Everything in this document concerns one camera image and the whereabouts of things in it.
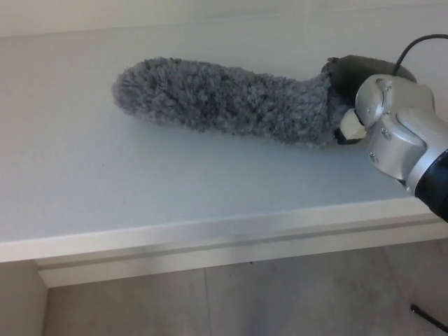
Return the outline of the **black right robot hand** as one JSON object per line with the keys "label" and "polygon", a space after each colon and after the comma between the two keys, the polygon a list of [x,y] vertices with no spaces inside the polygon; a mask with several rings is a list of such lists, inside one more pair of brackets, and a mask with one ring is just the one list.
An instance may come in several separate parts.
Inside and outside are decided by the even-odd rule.
{"label": "black right robot hand", "polygon": [[321,70],[325,90],[321,144],[356,144],[365,135],[347,136],[341,130],[346,113],[355,109],[360,86],[373,75],[391,75],[395,64],[381,59],[357,55],[331,57]]}

